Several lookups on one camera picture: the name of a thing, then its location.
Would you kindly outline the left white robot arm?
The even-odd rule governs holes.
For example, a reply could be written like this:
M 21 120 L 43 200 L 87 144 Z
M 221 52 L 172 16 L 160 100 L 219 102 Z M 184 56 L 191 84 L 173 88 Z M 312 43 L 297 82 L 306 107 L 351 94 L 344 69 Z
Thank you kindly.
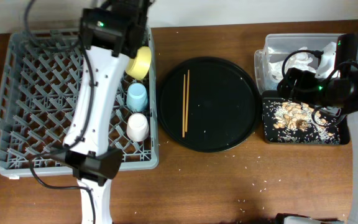
M 82 223 L 112 223 L 110 192 L 121 166 L 123 151 L 111 147 L 108 131 L 116 92 L 128 74 L 141 80 L 145 73 L 132 71 L 139 62 L 152 1 L 105 1 L 83 9 L 80 47 L 84 63 L 75 114 L 59 149 L 43 152 L 73 171 L 81 194 Z

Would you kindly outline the yellow plastic bowl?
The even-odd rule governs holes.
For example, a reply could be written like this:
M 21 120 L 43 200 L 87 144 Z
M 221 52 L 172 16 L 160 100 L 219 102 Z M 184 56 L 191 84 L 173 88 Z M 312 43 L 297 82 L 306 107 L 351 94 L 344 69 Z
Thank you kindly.
M 125 72 L 136 80 L 142 80 L 149 72 L 151 61 L 151 49 L 148 46 L 142 46 L 138 49 L 135 58 L 129 60 Z

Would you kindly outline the light blue plastic cup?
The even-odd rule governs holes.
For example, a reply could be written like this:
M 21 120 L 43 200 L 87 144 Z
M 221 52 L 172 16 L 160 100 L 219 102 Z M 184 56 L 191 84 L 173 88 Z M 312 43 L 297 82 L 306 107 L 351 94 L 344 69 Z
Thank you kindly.
M 148 104 L 147 90 L 141 83 L 133 83 L 127 90 L 127 107 L 135 113 L 142 112 Z

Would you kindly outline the pink plastic cup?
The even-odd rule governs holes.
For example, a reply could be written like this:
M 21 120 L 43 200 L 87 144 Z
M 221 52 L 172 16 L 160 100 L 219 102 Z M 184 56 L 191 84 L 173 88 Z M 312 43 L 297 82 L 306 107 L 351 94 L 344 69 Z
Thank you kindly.
M 127 121 L 126 133 L 134 142 L 141 142 L 149 136 L 149 122 L 141 113 L 134 113 L 130 115 Z

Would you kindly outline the wooden chopstick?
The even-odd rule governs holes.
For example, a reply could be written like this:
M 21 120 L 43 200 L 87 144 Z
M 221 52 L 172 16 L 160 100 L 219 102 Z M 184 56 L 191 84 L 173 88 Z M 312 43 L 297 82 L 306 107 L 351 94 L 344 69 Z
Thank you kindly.
M 186 79 L 186 107 L 185 107 L 185 132 L 188 132 L 188 110 L 189 110 L 189 95 L 190 95 L 190 70 L 187 73 Z
M 183 75 L 183 103 L 182 103 L 182 138 L 185 137 L 185 105 L 186 105 L 186 74 Z

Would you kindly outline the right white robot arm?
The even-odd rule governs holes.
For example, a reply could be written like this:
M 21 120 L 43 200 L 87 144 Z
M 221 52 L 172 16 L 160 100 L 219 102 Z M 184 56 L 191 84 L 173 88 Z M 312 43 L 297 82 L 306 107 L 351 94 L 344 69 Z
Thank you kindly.
M 358 33 L 337 38 L 333 70 L 327 75 L 297 68 L 282 70 L 278 95 L 314 106 L 315 111 L 329 106 L 339 108 L 346 119 L 352 141 L 352 205 L 348 223 L 358 223 Z

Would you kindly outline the food scraps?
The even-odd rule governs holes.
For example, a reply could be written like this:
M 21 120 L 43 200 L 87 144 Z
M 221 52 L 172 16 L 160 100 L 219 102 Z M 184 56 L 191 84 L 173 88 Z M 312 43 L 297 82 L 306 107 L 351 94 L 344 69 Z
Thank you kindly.
M 301 131 L 302 133 L 312 130 L 318 134 L 323 140 L 332 138 L 333 132 L 328 131 L 329 124 L 322 114 L 307 105 L 306 103 L 294 102 L 274 102 L 270 106 L 273 112 L 273 129 L 286 132 Z

